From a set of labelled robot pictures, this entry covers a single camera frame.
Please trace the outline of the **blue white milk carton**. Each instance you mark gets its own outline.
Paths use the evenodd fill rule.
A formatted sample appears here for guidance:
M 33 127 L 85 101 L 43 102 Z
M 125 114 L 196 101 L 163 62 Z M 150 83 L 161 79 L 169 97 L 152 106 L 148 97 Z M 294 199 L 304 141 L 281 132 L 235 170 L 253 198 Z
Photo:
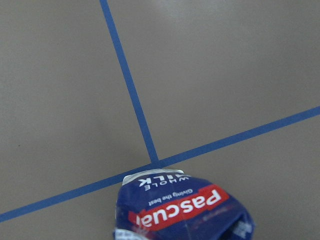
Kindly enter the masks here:
M 255 223 L 223 188 L 177 169 L 127 175 L 115 208 L 116 240 L 250 240 Z

